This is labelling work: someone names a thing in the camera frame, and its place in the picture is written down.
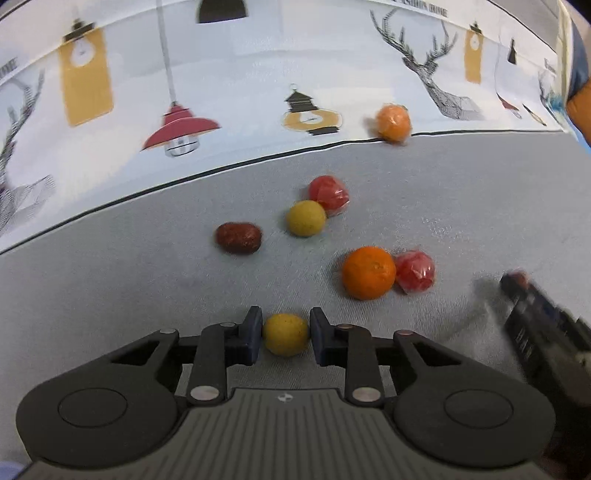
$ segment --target white backdrop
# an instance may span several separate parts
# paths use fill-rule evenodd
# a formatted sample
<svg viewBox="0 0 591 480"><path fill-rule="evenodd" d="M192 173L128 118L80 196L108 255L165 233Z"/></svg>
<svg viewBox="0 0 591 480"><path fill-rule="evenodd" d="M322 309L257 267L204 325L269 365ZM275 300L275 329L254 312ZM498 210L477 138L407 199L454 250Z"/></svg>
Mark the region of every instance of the white backdrop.
<svg viewBox="0 0 591 480"><path fill-rule="evenodd" d="M164 1L171 75L179 104L220 128L201 135L197 150L176 158L167 157L163 147L141 150L171 103L155 0L33 0L0 22L0 65L17 59L17 69L0 81L0 112L9 106L18 111L23 103L15 79L34 88L40 72L45 75L34 111L15 137L9 186L45 177L54 183L47 198L30 194L28 204L39 207L34 215L0 230L0 251L169 181L265 155L372 138L368 121L384 103L405 105L415 133L560 129L540 101L538 81L542 75L553 83L556 54L487 0L441 0L437 5L447 17L392 0L245 0L247 17L209 24L196 22L199 3ZM391 31L397 36L404 27L417 63L425 62L433 36L443 42L445 20L450 42L455 35L457 41L437 59L432 80L445 92L469 97L482 119L442 115L418 75L372 23L370 11L380 23L392 7L400 10L390 20ZM64 108L59 47L76 17L102 30L113 108L73 127ZM464 73L466 30L475 21L484 37L480 84L468 82ZM515 65L507 61L512 38ZM285 99L293 88L318 108L340 114L340 130L310 135L284 127ZM518 107L521 118L498 95ZM9 128L9 115L0 113L0 132Z"/></svg>

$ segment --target yellow tag illustration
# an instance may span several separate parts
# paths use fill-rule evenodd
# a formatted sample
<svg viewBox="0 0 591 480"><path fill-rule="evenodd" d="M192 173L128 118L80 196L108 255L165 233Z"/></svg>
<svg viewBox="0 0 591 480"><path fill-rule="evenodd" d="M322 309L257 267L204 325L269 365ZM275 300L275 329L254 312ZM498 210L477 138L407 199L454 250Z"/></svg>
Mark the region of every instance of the yellow tag illustration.
<svg viewBox="0 0 591 480"><path fill-rule="evenodd" d="M102 30L77 20L58 50L70 126L109 113L113 109L113 94Z"/></svg>
<svg viewBox="0 0 591 480"><path fill-rule="evenodd" d="M466 68L466 80L472 83L480 83L480 64L482 62L482 43L484 35L478 28L478 23L470 25L466 32L466 44L464 45L464 66Z"/></svg>

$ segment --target red pendant lamp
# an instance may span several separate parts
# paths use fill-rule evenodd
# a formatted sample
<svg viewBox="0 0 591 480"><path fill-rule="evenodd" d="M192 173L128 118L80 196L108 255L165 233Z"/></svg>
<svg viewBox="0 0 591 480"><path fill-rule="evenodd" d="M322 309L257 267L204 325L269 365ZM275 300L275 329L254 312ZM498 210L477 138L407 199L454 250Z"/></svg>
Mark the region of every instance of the red pendant lamp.
<svg viewBox="0 0 591 480"><path fill-rule="evenodd" d="M170 59L168 57L168 46L166 43L166 32L164 31L164 18L162 14L162 3L158 0L158 29L160 31L160 44L164 57L164 68L168 81L171 106L164 115L162 127L156 130L144 143L142 150L147 148L166 145L166 155L179 157L194 151L199 146L199 135L220 128L219 124L209 118L196 118L188 108L183 107L176 101L173 77L170 70Z"/></svg>

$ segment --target gray table surface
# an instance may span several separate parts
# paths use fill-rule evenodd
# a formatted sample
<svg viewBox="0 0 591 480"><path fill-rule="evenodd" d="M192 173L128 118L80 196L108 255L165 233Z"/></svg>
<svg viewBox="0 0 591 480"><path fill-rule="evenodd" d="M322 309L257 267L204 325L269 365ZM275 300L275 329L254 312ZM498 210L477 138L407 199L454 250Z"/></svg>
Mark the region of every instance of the gray table surface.
<svg viewBox="0 0 591 480"><path fill-rule="evenodd" d="M22 396L39 382L162 327L193 335L264 315L307 317L374 335L414 329L510 375L519 369L500 328L497 282L528 270L575 314L591 312L591 159L562 133L414 137L403 147L353 144L281 158L183 183L88 215L0 257L0 458L23 460L14 426ZM285 231L284 214L314 177L348 185L348 211L309 239ZM221 252L227 221L264 231L250 257ZM435 259L428 293L392 290L361 302L342 290L351 249L422 247ZM343 371L262 352L233 367L230 386L342 386ZM391 382L387 390L393 393Z"/></svg>

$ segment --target fake fruit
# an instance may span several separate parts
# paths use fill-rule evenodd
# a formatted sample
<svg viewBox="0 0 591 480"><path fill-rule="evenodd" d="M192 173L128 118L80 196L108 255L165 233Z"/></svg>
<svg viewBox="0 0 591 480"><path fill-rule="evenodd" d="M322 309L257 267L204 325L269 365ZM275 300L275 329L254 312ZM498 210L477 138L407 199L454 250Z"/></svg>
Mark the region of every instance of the fake fruit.
<svg viewBox="0 0 591 480"><path fill-rule="evenodd" d="M345 184L332 175L322 175L310 182L310 200L322 205L329 217L342 213L349 203L349 192Z"/></svg>
<svg viewBox="0 0 591 480"><path fill-rule="evenodd" d="M406 107L391 103L384 105L378 112L376 126L379 134L391 142L403 142L413 129Z"/></svg>
<svg viewBox="0 0 591 480"><path fill-rule="evenodd" d="M425 252L410 250L395 259L398 285L406 293L419 293L435 282L435 262Z"/></svg>
<svg viewBox="0 0 591 480"><path fill-rule="evenodd" d="M342 277L349 295L359 300L373 300L394 285L396 265L386 250L362 247L349 254L343 264Z"/></svg>
<svg viewBox="0 0 591 480"><path fill-rule="evenodd" d="M253 223L228 222L216 230L217 244L231 254L253 254L261 241L261 229Z"/></svg>
<svg viewBox="0 0 591 480"><path fill-rule="evenodd" d="M287 212L287 226L297 236L312 236L320 233L326 223L326 214L318 202L303 200Z"/></svg>
<svg viewBox="0 0 591 480"><path fill-rule="evenodd" d="M308 346L308 324L291 313L277 313L263 325L262 336L267 349L279 356L302 353Z"/></svg>

